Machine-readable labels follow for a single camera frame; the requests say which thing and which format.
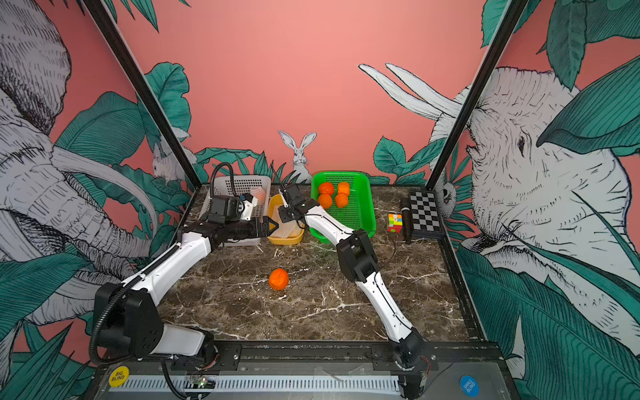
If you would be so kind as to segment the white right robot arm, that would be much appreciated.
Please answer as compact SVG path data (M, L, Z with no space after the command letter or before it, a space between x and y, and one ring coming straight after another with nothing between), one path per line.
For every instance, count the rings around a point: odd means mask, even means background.
M368 234L340 223L318 201L304 196L295 183L282 184L279 192L283 197L283 207L278 211L282 221L304 223L335 246L343 275L365 294L381 319L396 365L404 371L435 370L431 348L403 315L383 281Z

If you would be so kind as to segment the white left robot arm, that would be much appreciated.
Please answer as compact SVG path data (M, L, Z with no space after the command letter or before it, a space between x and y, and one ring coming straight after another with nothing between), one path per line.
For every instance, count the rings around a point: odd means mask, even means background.
M180 240L148 266L121 283L105 283L95 295L91 362L103 366L130 358L175 357L197 369L213 367L219 359L213 335L165 323L158 305L191 267L219 245L266 238L277 229L278 223L269 217L191 223Z

